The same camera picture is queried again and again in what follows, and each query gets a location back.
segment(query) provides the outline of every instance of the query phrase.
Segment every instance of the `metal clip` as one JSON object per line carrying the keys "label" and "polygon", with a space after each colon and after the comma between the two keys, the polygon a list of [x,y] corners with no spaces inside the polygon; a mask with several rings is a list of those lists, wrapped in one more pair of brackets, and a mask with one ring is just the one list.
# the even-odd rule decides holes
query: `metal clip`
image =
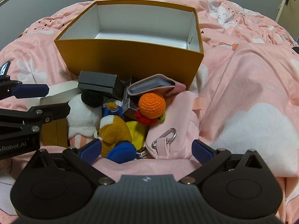
{"label": "metal clip", "polygon": [[137,153],[136,159],[146,158],[149,154],[147,152]]}
{"label": "metal clip", "polygon": [[142,148],[140,148],[139,150],[137,150],[136,152],[137,152],[137,153],[142,153],[142,152],[144,152],[146,149],[147,149],[146,147],[142,147]]}
{"label": "metal clip", "polygon": [[171,138],[166,139],[166,144],[172,143],[174,141],[174,139],[176,138],[176,133],[177,132],[176,132],[175,128],[170,128],[168,131],[166,131],[160,137],[158,137],[156,140],[154,140],[153,143],[152,143],[152,148],[157,149],[157,140],[160,139],[160,138],[166,137],[171,132],[174,133],[174,135]]}

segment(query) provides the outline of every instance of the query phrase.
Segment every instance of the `yellow crochet item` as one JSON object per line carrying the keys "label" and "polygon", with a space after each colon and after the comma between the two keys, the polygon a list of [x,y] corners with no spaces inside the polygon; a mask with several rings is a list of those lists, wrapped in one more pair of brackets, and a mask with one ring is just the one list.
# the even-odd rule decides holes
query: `yellow crochet item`
{"label": "yellow crochet item", "polygon": [[98,137],[102,143],[102,157],[120,141],[129,141],[132,143],[132,136],[127,124],[123,119],[116,115],[108,115],[101,119]]}
{"label": "yellow crochet item", "polygon": [[138,107],[142,115],[149,119],[155,119],[164,113],[166,103],[160,94],[146,93],[139,99]]}
{"label": "yellow crochet item", "polygon": [[147,127],[137,121],[129,121],[126,124],[132,135],[132,144],[136,150],[141,149],[147,136]]}

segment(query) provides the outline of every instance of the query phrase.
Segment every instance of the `bed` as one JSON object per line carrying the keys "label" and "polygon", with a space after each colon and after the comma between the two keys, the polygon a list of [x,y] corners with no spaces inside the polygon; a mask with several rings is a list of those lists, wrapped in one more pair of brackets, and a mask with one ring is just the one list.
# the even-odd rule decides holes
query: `bed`
{"label": "bed", "polygon": [[[284,223],[299,219],[299,54],[289,33],[260,13],[226,0],[158,0],[195,7],[204,59],[190,90],[203,100],[199,139],[233,153],[255,148],[276,176],[284,201],[277,217]],[[10,60],[8,74],[23,83],[54,85],[76,79],[53,40],[91,2],[66,7],[40,19],[0,52],[0,64]],[[2,100],[1,108],[26,110],[24,100]],[[88,139],[78,136],[72,144]],[[46,147],[61,152],[61,147]],[[32,156],[0,162],[0,223],[17,215],[9,192]],[[175,179],[200,167],[188,159],[131,161],[116,164],[98,158],[93,165],[115,181],[122,174],[173,174]]]}

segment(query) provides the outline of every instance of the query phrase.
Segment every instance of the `door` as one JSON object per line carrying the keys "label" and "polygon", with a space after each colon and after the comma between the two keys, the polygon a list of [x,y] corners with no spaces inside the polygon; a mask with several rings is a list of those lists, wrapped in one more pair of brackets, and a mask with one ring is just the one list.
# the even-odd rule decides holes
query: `door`
{"label": "door", "polygon": [[299,38],[299,0],[283,0],[276,22],[297,41]]}

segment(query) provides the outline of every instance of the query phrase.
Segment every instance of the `orange crochet ball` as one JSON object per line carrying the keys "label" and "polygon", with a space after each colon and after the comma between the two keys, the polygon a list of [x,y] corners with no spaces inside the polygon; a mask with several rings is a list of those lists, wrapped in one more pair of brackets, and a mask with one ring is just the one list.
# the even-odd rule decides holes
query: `orange crochet ball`
{"label": "orange crochet ball", "polygon": [[139,99],[138,107],[140,113],[149,119],[160,117],[166,108],[164,98],[156,93],[146,93]]}

